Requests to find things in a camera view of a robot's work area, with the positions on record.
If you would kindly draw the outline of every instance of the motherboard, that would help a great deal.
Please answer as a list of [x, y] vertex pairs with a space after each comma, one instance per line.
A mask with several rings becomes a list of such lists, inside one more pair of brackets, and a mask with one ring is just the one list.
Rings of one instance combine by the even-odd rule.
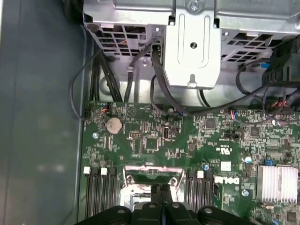
[[[175, 109], [160, 106], [168, 112]], [[300, 127], [260, 110], [167, 115], [139, 103], [89, 102], [79, 221], [114, 205], [150, 201], [152, 184], [192, 210], [215, 206], [258, 225], [300, 225]], [[300, 113], [278, 115], [299, 119]]]

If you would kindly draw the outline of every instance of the integrated circuit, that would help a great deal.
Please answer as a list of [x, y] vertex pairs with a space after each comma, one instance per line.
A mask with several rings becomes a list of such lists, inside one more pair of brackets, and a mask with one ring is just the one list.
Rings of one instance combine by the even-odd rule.
[[296, 212], [287, 212], [286, 220], [287, 220], [287, 222], [296, 223], [297, 222], [297, 213]]
[[251, 127], [250, 136], [251, 137], [259, 137], [260, 129], [259, 127]]
[[216, 127], [215, 119], [206, 119], [205, 127], [207, 129], [214, 129]]

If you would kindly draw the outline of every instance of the blue component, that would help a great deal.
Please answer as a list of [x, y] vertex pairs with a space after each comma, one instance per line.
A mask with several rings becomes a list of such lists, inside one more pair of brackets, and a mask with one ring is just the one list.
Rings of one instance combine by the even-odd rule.
[[273, 225], [279, 225], [279, 223], [275, 219], [272, 219], [272, 223], [273, 223]]
[[265, 160], [265, 164], [266, 164], [266, 165], [270, 165], [270, 166], [274, 165], [273, 161], [272, 161], [272, 160], [269, 160], [269, 159], [266, 159], [266, 160]]
[[261, 63], [261, 68], [267, 69], [270, 67], [269, 63]]
[[208, 171], [210, 169], [210, 166], [207, 165], [207, 164], [203, 164], [202, 165], [202, 168], [205, 170], [205, 171]]
[[245, 163], [247, 163], [247, 164], [252, 163], [252, 158], [251, 158], [250, 156], [247, 156], [247, 157], [245, 158]]

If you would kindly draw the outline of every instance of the green circuit board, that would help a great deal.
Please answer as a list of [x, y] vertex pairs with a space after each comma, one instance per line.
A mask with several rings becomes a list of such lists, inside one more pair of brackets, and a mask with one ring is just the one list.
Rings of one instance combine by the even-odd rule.
[[[300, 221], [300, 206], [277, 203], [263, 207], [256, 200], [258, 165], [272, 163], [299, 168], [300, 127], [297, 123], [279, 125], [269, 121], [246, 126], [232, 120], [228, 110], [200, 117], [168, 116], [155, 111], [151, 105], [129, 103], [89, 102], [86, 113], [98, 113], [103, 109], [96, 119], [85, 122], [81, 173], [85, 167], [95, 170], [96, 174], [101, 174], [101, 168], [110, 169], [115, 175], [111, 178], [113, 181], [98, 181], [98, 184], [114, 190], [114, 195], [104, 199], [104, 194], [99, 194], [104, 186], [96, 186], [88, 179], [88, 174], [83, 175], [79, 220], [105, 209], [103, 204], [97, 206], [101, 202], [108, 206], [119, 204], [127, 173], [125, 166], [140, 166], [151, 169], [128, 171], [136, 183], [164, 183], [170, 177], [177, 177], [185, 191], [184, 201], [187, 200], [189, 173], [206, 173], [209, 168], [215, 181], [218, 179], [210, 190], [211, 205], [242, 218], [259, 219], [261, 224], [273, 224], [272, 220], [280, 225], [300, 224], [297, 222]], [[299, 115], [282, 114], [278, 118], [294, 120], [299, 119]], [[265, 119], [259, 110], [238, 110], [238, 117], [243, 122]], [[245, 163], [246, 157], [251, 163]], [[186, 175], [155, 168], [182, 168]], [[247, 196], [243, 196], [244, 190], [248, 191]]]

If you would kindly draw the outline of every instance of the silver heatsink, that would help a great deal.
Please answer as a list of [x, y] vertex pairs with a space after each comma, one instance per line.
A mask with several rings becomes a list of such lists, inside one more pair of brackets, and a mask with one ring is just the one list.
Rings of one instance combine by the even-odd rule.
[[259, 166], [257, 196], [263, 203], [296, 203], [298, 169], [288, 166]]

